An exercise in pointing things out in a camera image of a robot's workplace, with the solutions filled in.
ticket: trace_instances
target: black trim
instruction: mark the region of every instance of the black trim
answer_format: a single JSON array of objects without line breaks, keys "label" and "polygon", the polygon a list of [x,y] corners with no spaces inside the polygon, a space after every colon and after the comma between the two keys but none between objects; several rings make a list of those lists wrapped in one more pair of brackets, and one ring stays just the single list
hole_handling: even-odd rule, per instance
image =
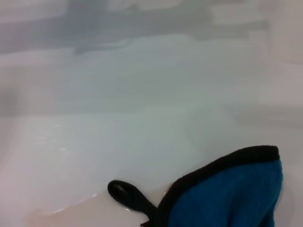
[{"label": "black trim", "polygon": [[243,148],[181,177],[172,184],[166,195],[163,197],[157,208],[152,226],[167,227],[170,210],[179,196],[201,181],[226,168],[260,162],[270,162],[278,160],[279,158],[279,151],[276,146],[255,146]]}]

